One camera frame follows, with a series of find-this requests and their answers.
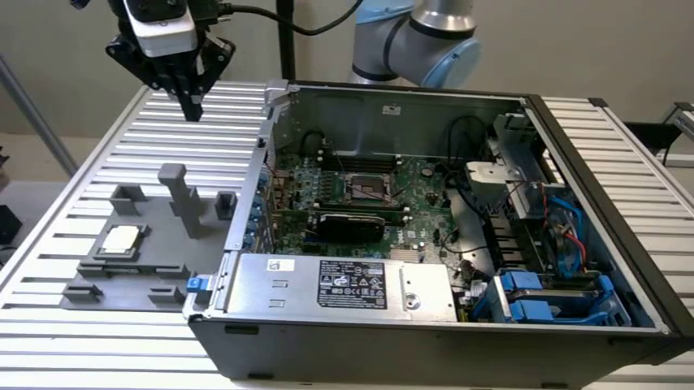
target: green circuit board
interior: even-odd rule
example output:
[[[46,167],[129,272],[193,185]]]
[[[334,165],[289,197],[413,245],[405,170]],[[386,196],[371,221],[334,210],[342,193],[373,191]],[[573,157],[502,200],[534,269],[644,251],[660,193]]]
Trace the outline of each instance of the green circuit board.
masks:
[[[417,251],[423,259],[436,258],[438,261],[441,247],[434,245],[434,232],[438,230],[441,237],[445,237],[454,229],[454,220],[450,208],[444,205],[444,175],[422,175],[422,170],[429,168],[433,171],[436,165],[437,162],[425,158],[405,158],[402,165],[389,173],[329,171],[297,154],[281,155],[277,169],[282,176],[289,174],[293,179],[283,181],[282,194],[278,195],[278,199],[285,201],[274,213],[275,252],[390,258],[391,250],[409,249]],[[377,197],[350,191],[350,178],[355,182],[387,182],[390,196]],[[311,231],[311,220],[329,206],[333,213],[383,218],[383,240],[354,245],[323,242]]]

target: power supply label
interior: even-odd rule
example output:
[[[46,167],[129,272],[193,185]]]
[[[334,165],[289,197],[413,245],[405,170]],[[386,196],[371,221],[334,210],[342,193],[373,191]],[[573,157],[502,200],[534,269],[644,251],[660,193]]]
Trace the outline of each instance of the power supply label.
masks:
[[[343,309],[386,310],[385,264],[321,260],[318,304]]]

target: white wall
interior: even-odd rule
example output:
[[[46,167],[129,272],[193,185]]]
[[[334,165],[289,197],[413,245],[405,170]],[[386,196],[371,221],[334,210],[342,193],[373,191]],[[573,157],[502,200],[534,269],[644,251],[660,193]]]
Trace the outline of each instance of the white wall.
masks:
[[[274,0],[246,3],[271,9]],[[353,0],[298,0],[298,22],[325,24]],[[670,103],[694,101],[692,0],[478,0],[484,61],[469,89],[601,97],[624,119],[657,120]],[[345,80],[354,22],[298,36],[298,77]],[[225,77],[279,77],[275,24],[237,15],[217,28],[238,46]],[[99,137],[138,81],[105,55],[117,33],[106,0],[75,11],[67,0],[0,2],[0,50],[46,119],[63,135]],[[2,132],[30,132],[0,91]]]

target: sticker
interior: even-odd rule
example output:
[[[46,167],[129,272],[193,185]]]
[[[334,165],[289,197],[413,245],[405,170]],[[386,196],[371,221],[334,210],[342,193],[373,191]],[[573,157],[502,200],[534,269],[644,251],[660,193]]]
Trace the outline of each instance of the sticker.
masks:
[[[399,115],[402,113],[402,107],[399,106],[383,106],[383,115]]]
[[[318,304],[345,309],[386,310],[385,277],[382,262],[321,260]]]
[[[294,259],[293,258],[269,259],[269,271],[294,271]]]

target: metal pole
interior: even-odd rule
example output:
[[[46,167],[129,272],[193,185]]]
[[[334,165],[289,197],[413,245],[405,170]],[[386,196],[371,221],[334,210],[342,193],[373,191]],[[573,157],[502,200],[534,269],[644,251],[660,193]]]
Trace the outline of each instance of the metal pole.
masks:
[[[63,144],[62,139],[51,130],[50,125],[46,123],[44,117],[39,113],[36,106],[34,106],[34,102],[27,95],[27,92],[22,88],[20,81],[16,79],[12,70],[10,69],[10,65],[4,60],[3,54],[0,54],[0,81],[3,82],[4,88],[10,92],[10,96],[22,112],[30,124],[34,127],[34,131],[39,135],[43,140],[43,143],[48,147],[51,153],[54,154],[58,163],[63,167],[63,170],[67,172],[70,176],[75,175],[78,171],[78,164],[72,159],[72,155],[67,150],[66,144]]]
[[[275,0],[278,15],[294,22],[294,0]],[[294,52],[294,31],[285,24],[278,24],[281,39],[282,78],[297,79],[297,58]]]

